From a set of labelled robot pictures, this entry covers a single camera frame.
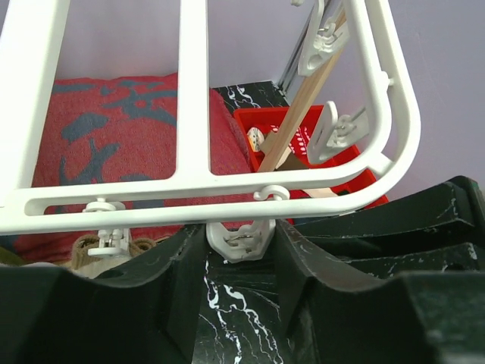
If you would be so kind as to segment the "white plastic clip hanger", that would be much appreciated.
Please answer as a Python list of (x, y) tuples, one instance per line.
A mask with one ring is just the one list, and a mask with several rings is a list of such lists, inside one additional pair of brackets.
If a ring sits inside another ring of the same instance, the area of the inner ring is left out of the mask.
[[(208, 6), (180, 4), (177, 167), (165, 180), (32, 187), (39, 144), (64, 35), (67, 1), (10, 2), (1, 34), (1, 233), (204, 223), (224, 205), (46, 215), (49, 206), (253, 193), (223, 221), (335, 215), (360, 209), (392, 189), (413, 162), (421, 116), (390, 5), (352, 1), (349, 31), (358, 46), (371, 139), (352, 161), (323, 170), (215, 175), (210, 170)], [(313, 199), (305, 189), (331, 188), (369, 169), (377, 180), (345, 196)]]

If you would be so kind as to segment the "red patterned sock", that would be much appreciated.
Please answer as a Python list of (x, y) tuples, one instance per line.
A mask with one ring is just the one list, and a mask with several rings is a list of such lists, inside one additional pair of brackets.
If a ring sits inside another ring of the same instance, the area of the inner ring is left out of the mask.
[[(246, 133), (249, 145), (253, 152), (263, 152), (263, 144), (269, 135), (264, 135), (257, 127), (251, 127)], [(307, 156), (308, 146), (310, 142), (310, 135), (307, 127), (299, 127), (290, 140), (289, 145), (285, 148), (283, 156), (290, 154), (296, 156)]]

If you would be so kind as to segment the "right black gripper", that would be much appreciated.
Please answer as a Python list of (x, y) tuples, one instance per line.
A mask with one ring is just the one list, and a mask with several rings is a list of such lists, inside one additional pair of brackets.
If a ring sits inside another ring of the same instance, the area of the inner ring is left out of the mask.
[(378, 278), (411, 270), (484, 270), (484, 196), (465, 176), (348, 215), (301, 218), (294, 227)]

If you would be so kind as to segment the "olive green ribbed sock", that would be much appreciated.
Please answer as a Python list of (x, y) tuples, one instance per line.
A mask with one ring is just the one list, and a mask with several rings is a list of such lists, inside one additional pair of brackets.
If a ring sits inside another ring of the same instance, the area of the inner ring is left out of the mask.
[(3, 247), (0, 248), (0, 263), (2, 265), (15, 267), (26, 265), (21, 257)]

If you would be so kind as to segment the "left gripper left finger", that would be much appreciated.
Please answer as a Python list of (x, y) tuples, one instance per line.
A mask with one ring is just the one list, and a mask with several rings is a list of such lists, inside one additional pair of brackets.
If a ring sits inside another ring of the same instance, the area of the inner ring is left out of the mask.
[(3, 363), (189, 363), (206, 242), (187, 225), (93, 279), (57, 266), (1, 270)]

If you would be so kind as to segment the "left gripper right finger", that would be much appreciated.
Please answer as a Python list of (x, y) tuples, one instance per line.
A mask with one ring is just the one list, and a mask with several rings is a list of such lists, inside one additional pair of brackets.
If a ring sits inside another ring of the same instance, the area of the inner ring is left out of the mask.
[(283, 331), (297, 363), (482, 363), (484, 276), (410, 271), (379, 279), (286, 222), (274, 234)]

